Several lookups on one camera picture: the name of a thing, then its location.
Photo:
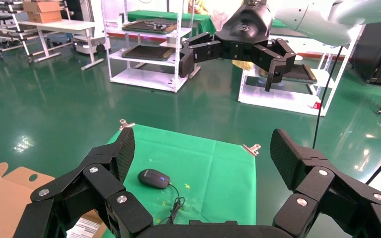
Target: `green floor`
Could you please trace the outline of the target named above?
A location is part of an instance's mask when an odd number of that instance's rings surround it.
[[[272,131],[284,128],[296,142],[311,146],[316,117],[238,103],[240,72],[229,60],[202,63],[198,75],[174,94],[109,83],[106,61],[81,71],[88,56],[59,51],[61,56],[32,65],[22,49],[3,54],[0,162],[61,176],[92,147],[106,143],[122,118],[233,144],[259,143],[257,223],[271,224],[290,194],[269,156]],[[125,66],[114,63],[113,72]],[[364,84],[347,69],[320,122],[317,149],[361,181],[381,163],[381,116],[375,113],[380,105],[381,87]],[[381,189],[381,175],[372,185]],[[327,226],[332,220],[323,215],[318,222]],[[323,232],[315,225],[309,237],[345,237],[336,225],[330,227]]]

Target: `green mat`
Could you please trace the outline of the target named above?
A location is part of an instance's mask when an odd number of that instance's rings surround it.
[[[255,160],[240,145],[142,125],[135,125],[133,131],[135,158],[125,187],[153,216],[155,225],[169,216],[176,192],[172,187],[158,190],[141,185],[137,175],[144,169],[170,176],[180,196],[185,197],[175,224],[188,224],[189,220],[256,224]],[[113,235],[106,231],[103,237]]]
[[[162,12],[162,11],[137,10],[137,11],[128,11],[127,12],[127,18],[129,21],[136,21],[139,19],[148,19],[148,18],[161,18],[161,19],[167,19],[167,20],[177,20],[177,13]],[[190,22],[190,20],[191,20],[191,14],[184,13],[182,16],[182,21]],[[193,20],[194,20],[194,22],[198,23],[198,32],[196,32],[196,29],[194,28],[192,31],[193,36],[200,34],[200,33],[203,33],[203,32],[210,32],[211,34],[215,33],[216,29],[215,29],[214,24],[212,23],[210,16],[194,14]]]
[[[281,21],[274,19],[272,21],[272,28],[287,28],[287,27]]]

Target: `computer mouse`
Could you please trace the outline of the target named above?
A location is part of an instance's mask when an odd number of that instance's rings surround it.
[[[139,172],[138,180],[145,186],[165,189],[169,185],[170,177],[160,171],[146,169]]]

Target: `cardboard box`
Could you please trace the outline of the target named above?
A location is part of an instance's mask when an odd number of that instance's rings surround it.
[[[48,23],[62,21],[61,7],[58,1],[23,1],[24,11],[31,22]]]
[[[0,238],[14,235],[25,206],[31,202],[30,194],[54,179],[25,167],[3,176],[7,169],[7,163],[0,163]],[[106,228],[100,217],[90,211],[69,230],[68,238],[101,238]]]

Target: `white table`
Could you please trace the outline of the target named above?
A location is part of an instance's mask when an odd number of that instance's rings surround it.
[[[90,29],[92,29],[95,26],[94,22],[63,19],[62,21],[49,22],[49,23],[37,23],[37,22],[30,22],[30,21],[21,21],[21,22],[19,22],[19,24],[20,25],[36,26],[37,30],[39,32],[40,41],[42,42],[43,50],[44,50],[46,56],[39,58],[39,59],[35,59],[34,62],[47,60],[49,58],[60,55],[60,53],[55,53],[52,55],[49,54],[49,51],[47,49],[46,42],[45,42],[45,39],[43,37],[42,31],[59,31],[59,32],[65,32],[65,33],[85,35],[87,38],[88,45],[90,47],[92,46]],[[86,70],[86,69],[104,61],[104,59],[95,60],[93,54],[90,54],[90,58],[91,58],[91,63],[82,67],[81,70]]]

